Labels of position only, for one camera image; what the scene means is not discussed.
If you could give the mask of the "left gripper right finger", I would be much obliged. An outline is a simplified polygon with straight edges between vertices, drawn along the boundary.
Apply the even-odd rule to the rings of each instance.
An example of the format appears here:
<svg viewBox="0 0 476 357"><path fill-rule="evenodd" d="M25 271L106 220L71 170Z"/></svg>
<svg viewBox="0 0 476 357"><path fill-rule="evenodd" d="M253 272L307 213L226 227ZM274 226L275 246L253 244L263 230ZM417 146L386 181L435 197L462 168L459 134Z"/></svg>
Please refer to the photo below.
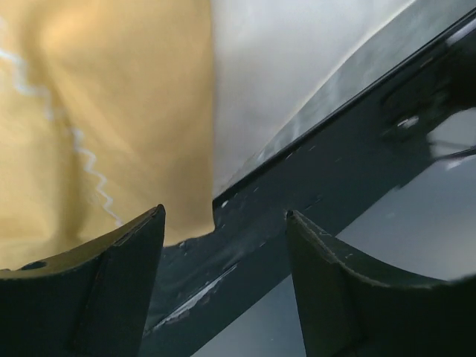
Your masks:
<svg viewBox="0 0 476 357"><path fill-rule="evenodd" d="M473 356L475 277L444 281L391 266L297 211L286 216L308 356Z"/></svg>

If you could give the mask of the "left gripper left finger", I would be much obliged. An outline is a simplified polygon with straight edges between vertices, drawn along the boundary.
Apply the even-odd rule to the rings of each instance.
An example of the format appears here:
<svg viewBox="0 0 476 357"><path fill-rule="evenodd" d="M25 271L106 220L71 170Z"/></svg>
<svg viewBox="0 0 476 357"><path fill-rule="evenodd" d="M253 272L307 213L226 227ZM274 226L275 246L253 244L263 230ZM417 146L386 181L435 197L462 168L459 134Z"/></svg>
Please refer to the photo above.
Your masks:
<svg viewBox="0 0 476 357"><path fill-rule="evenodd" d="M164 241L148 210L70 251L1 272L3 356L136 356Z"/></svg>

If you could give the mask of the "blue yellow Pikachu pillowcase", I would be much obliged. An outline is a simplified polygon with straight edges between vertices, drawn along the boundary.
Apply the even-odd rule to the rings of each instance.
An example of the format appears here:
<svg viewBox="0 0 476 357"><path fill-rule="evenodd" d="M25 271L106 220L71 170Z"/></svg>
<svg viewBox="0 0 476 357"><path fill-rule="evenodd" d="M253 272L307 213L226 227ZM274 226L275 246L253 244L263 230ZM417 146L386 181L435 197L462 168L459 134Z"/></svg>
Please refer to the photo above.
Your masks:
<svg viewBox="0 0 476 357"><path fill-rule="evenodd" d="M214 228L209 1L1 3L1 267L165 206Z"/></svg>

